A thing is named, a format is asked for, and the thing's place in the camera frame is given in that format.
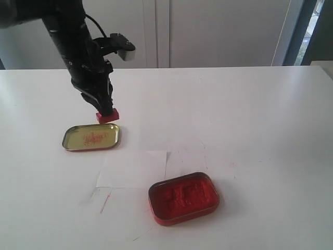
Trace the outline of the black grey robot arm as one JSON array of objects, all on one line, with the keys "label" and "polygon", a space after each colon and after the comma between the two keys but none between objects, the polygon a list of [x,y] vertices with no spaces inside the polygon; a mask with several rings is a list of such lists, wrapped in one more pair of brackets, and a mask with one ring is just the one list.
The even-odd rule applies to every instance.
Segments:
[{"label": "black grey robot arm", "polygon": [[41,19],[55,44],[72,85],[102,116],[113,114],[113,69],[104,56],[115,50],[109,38],[93,39],[82,1],[1,1],[1,28]]}]

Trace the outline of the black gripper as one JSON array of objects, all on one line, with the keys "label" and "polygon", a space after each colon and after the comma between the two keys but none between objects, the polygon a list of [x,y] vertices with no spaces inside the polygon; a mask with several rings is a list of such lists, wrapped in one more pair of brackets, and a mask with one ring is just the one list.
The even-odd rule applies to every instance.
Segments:
[{"label": "black gripper", "polygon": [[113,67],[109,60],[104,59],[102,67],[98,69],[68,59],[68,72],[73,87],[80,91],[87,103],[94,106],[102,116],[113,114],[113,87],[109,79]]}]

